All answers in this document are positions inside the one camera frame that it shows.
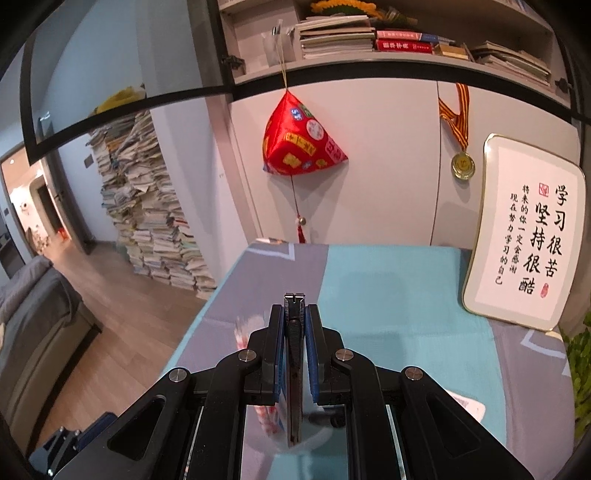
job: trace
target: red zongzi ornament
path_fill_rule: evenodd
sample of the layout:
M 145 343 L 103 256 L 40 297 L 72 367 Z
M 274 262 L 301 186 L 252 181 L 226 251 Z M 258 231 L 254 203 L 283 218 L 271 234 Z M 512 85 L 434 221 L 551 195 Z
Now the red zongzi ornament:
M 262 141 L 263 169 L 299 175 L 342 163 L 347 155 L 289 90 L 271 114 Z

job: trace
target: stack of books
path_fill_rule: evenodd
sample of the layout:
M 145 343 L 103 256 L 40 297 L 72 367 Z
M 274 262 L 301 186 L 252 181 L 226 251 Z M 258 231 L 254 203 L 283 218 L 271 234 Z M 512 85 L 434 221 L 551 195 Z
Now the stack of books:
M 465 45 L 456 47 L 453 45 L 439 43 L 435 45 L 435 48 L 433 48 L 433 53 L 435 55 L 448 57 L 450 59 L 475 61 L 474 57 L 470 53 L 470 50 L 468 50 Z
M 207 299 L 216 284 L 190 232 L 148 111 L 93 132 L 103 207 L 134 272 Z
M 523 50 L 514 51 L 487 41 L 472 48 L 471 52 L 477 63 L 510 73 L 546 89 L 551 89 L 551 70 L 542 60 Z
M 378 51 L 403 51 L 431 54 L 434 46 L 448 46 L 452 40 L 427 33 L 409 30 L 378 30 L 376 49 Z
M 374 49 L 375 29 L 367 15 L 308 17 L 295 28 L 305 59 Z

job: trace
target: bookshelf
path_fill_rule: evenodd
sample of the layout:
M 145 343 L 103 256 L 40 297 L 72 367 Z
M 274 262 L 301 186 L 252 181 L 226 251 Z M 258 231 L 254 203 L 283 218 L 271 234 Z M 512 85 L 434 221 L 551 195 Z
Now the bookshelf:
M 270 32 L 279 19 L 283 20 L 283 26 L 287 28 L 310 15 L 310 0 L 218 1 L 228 52 L 246 62 L 245 74 L 235 73 L 236 83 L 243 83 L 278 70 L 277 67 L 269 68 L 267 65 L 261 35 Z M 553 86 L 555 80 L 566 77 L 564 61 L 550 26 L 535 12 L 524 12 L 509 5 L 505 0 L 382 0 L 375 3 L 380 8 L 392 5 L 405 15 L 418 19 L 418 28 L 421 31 L 452 38 L 459 43 L 466 43 L 469 47 L 488 40 L 515 51 L 524 50 L 548 64 L 552 71 L 550 83 Z M 314 62 L 303 60 L 298 39 L 294 41 L 294 50 L 296 62 L 288 68 L 343 61 L 342 56 L 325 57 Z M 409 61 L 447 64 L 505 77 L 564 105 L 570 105 L 569 96 L 554 87 L 551 91 L 544 90 L 527 79 L 513 77 L 488 66 L 464 60 L 423 54 L 419 58 L 417 54 L 382 52 L 353 57 L 356 57 L 355 61 L 376 58 L 406 61 L 408 55 L 412 56 L 412 60 Z
M 446 65 L 446 66 L 453 66 L 458 67 L 461 69 L 467 70 L 474 70 L 477 72 L 482 72 L 487 75 L 494 75 L 496 77 L 503 78 L 505 80 L 509 80 L 514 83 L 518 83 L 521 85 L 526 86 L 527 88 L 534 90 L 542 95 L 546 95 L 548 98 L 552 99 L 555 102 L 560 103 L 565 107 L 570 107 L 570 102 L 555 95 L 549 90 L 546 90 L 543 87 L 537 86 L 535 83 L 527 82 L 524 80 L 519 79 L 513 75 L 508 73 L 504 73 L 500 70 L 493 70 L 485 65 L 480 65 L 478 63 L 473 63 L 465 60 L 458 60 L 458 59 L 451 59 L 448 57 L 440 57 L 438 55 L 426 55 L 423 53 L 406 53 L 406 52 L 384 52 L 384 51 L 374 51 L 372 53 L 345 53 L 345 54 L 335 54 L 331 56 L 322 57 L 319 59 L 307 59 L 307 60 L 298 60 L 292 61 L 287 64 L 287 70 L 298 70 L 298 69 L 306 69 L 318 65 L 326 65 L 326 64 L 335 64 L 335 63 L 352 63 L 352 62 L 360 62 L 360 61 L 392 61 L 392 62 L 424 62 L 424 63 L 431 63 L 431 64 L 439 64 L 439 65 Z M 236 84 L 240 85 L 242 83 L 250 82 L 252 80 L 259 79 L 261 77 L 273 75 L 279 73 L 281 68 L 279 65 L 267 68 L 265 70 L 260 70 L 258 72 L 249 73 L 246 75 L 239 76 L 235 82 Z

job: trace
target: glass cabinet door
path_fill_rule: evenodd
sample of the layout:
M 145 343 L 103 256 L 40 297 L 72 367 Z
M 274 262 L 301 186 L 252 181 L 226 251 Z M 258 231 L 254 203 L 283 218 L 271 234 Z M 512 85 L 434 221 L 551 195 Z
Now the glass cabinet door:
M 229 93 L 226 56 L 215 0 L 66 0 L 24 49 L 30 161 L 129 113 Z M 47 116 L 51 136 L 37 131 Z

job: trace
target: white paper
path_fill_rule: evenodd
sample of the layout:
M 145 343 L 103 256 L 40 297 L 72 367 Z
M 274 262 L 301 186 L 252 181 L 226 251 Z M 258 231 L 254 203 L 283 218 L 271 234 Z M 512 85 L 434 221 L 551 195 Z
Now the white paper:
M 477 303 L 551 322 L 563 289 L 570 289 L 569 263 L 579 255 L 578 185 L 571 171 L 498 147 L 496 207 L 483 212 L 483 222 L 494 219 Z

